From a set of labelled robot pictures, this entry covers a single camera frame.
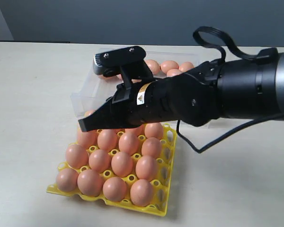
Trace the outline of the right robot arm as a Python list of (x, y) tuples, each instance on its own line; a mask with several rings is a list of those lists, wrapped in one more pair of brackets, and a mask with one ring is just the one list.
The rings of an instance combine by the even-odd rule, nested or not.
[(121, 74), (123, 82), (92, 115), (79, 120), (83, 131), (174, 120), (195, 127), (218, 118), (284, 121), (284, 53), (275, 48), (236, 61), (206, 61), (164, 79), (153, 76), (145, 56), (139, 46), (95, 55), (95, 73)]

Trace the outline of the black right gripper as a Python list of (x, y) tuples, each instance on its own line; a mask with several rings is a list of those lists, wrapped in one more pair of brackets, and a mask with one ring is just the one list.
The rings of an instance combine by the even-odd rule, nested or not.
[(221, 115), (217, 68), (206, 61), (177, 76), (134, 83), (127, 100), (110, 104), (110, 114), (123, 127), (176, 120), (202, 126)]

